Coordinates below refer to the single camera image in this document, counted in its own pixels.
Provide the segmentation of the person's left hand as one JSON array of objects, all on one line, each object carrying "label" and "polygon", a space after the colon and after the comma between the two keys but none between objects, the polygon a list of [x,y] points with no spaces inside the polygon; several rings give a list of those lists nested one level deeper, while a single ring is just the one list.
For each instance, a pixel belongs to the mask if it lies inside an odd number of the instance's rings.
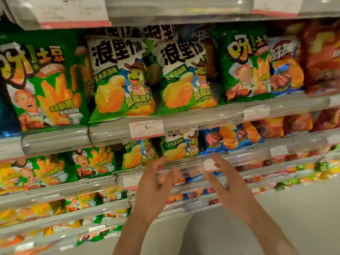
[{"label": "person's left hand", "polygon": [[132,213],[142,214],[142,216],[158,216],[168,202],[169,190],[169,171],[167,171],[162,183],[159,183],[158,171],[164,169],[167,161],[165,156],[151,162],[145,168],[142,178],[138,184],[136,202]]}]

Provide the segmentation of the person's left forearm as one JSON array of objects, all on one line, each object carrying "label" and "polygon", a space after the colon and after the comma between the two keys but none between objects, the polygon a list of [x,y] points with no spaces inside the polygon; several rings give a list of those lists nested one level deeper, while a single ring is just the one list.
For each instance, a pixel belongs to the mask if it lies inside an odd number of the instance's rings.
[{"label": "person's left forearm", "polygon": [[147,231],[156,218],[132,213],[122,228],[112,255],[140,255]]}]

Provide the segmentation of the person's right forearm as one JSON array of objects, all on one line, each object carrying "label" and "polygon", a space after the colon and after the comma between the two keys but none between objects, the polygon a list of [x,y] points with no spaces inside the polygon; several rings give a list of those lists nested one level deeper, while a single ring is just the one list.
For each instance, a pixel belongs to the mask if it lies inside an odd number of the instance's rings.
[{"label": "person's right forearm", "polygon": [[300,255],[280,226],[257,201],[232,205],[231,211],[248,225],[265,255]]}]

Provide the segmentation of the small white green frog bag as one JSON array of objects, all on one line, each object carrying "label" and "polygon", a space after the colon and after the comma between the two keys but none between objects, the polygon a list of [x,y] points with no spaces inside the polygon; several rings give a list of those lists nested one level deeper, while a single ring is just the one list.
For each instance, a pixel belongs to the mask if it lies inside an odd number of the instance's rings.
[{"label": "small white green frog bag", "polygon": [[199,132],[190,131],[162,136],[160,137],[160,147],[162,155],[167,158],[167,161],[198,156],[200,153]]}]

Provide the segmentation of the small blue frog chips bag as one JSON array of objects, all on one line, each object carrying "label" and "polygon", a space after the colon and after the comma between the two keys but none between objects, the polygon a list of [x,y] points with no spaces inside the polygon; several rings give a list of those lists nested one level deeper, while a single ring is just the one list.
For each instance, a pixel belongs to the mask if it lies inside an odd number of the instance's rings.
[{"label": "small blue frog chips bag", "polygon": [[150,138],[127,142],[124,144],[124,148],[122,170],[146,165],[159,157]]}]

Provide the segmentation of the small green fries snack bag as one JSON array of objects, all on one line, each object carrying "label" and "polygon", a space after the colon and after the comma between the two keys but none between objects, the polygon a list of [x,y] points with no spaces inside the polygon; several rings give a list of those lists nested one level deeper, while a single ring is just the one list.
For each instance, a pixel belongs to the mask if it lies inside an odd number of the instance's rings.
[{"label": "small green fries snack bag", "polygon": [[119,170],[110,145],[74,150],[72,158],[79,179],[112,175]]},{"label": "small green fries snack bag", "polygon": [[23,173],[30,188],[50,187],[79,180],[68,152],[42,155],[27,159],[30,171]]}]

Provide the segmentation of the white green frog chips bag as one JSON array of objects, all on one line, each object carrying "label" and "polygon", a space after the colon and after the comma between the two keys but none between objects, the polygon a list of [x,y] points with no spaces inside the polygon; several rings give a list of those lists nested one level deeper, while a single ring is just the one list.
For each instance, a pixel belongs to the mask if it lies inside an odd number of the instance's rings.
[{"label": "white green frog chips bag", "polygon": [[160,114],[217,106],[206,75],[203,43],[160,41],[154,45],[152,53],[161,68]]},{"label": "white green frog chips bag", "polygon": [[95,82],[96,107],[90,123],[155,115],[141,38],[92,35],[86,38]]}]

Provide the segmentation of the large green fries snack bag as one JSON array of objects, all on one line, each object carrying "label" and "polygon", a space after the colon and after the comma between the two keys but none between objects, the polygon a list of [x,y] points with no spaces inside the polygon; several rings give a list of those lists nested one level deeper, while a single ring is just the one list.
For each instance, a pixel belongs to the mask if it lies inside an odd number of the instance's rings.
[{"label": "large green fries snack bag", "polygon": [[88,122],[78,47],[71,30],[0,31],[0,74],[23,132]]},{"label": "large green fries snack bag", "polygon": [[270,53],[263,22],[216,23],[210,28],[221,74],[219,104],[274,98]]}]

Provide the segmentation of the blue orange chips bag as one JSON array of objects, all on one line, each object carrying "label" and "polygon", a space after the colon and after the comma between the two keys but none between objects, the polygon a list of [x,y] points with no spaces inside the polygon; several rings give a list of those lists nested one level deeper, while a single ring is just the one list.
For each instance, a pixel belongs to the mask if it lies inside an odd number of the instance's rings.
[{"label": "blue orange chips bag", "polygon": [[197,41],[203,43],[206,49],[207,80],[211,84],[218,84],[220,83],[220,75],[214,42],[209,34],[211,26],[212,23],[184,24],[179,26],[178,34],[182,41]]}]

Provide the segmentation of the blue chips snack bag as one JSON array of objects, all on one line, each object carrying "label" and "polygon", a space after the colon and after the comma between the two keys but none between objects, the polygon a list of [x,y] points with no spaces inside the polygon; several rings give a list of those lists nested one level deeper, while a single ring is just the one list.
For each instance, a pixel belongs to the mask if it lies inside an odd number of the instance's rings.
[{"label": "blue chips snack bag", "polygon": [[298,63],[301,42],[294,35],[268,38],[271,93],[276,97],[302,92],[304,72]]}]

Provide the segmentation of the row of yellow orange packets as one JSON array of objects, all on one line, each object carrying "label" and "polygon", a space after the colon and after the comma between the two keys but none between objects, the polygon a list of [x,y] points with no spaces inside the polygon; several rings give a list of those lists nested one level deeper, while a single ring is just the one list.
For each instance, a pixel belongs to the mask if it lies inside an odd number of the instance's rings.
[{"label": "row of yellow orange packets", "polygon": [[0,228],[62,214],[64,204],[59,200],[17,209],[0,209]]}]

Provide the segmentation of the yellow green fries snack bag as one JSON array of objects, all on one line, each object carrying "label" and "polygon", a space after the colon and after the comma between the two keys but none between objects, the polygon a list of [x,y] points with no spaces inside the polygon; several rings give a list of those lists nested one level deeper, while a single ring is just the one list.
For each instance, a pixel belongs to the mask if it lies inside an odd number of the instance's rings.
[{"label": "yellow green fries snack bag", "polygon": [[0,195],[33,189],[30,177],[34,179],[32,163],[28,159],[0,163]]}]

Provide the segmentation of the large red chips bag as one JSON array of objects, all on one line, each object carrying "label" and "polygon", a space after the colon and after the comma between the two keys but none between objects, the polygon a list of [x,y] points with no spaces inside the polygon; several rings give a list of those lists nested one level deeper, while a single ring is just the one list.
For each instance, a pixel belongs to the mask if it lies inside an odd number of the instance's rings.
[{"label": "large red chips bag", "polygon": [[340,89],[340,18],[311,20],[302,35],[302,50],[306,93]]}]

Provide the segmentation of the dark blue snack bag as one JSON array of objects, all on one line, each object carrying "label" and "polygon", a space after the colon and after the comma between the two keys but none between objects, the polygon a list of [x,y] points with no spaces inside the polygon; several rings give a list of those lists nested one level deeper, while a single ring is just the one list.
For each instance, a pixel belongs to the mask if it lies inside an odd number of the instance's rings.
[{"label": "dark blue snack bag", "polygon": [[9,106],[9,95],[0,79],[0,139],[10,137],[21,137],[21,126]]}]

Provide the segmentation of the large white red price tag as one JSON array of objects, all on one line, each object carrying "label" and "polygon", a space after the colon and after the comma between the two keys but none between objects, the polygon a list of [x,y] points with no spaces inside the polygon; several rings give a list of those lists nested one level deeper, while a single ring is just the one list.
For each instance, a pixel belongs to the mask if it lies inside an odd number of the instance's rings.
[{"label": "large white red price tag", "polygon": [[24,30],[111,27],[105,0],[1,0]]}]

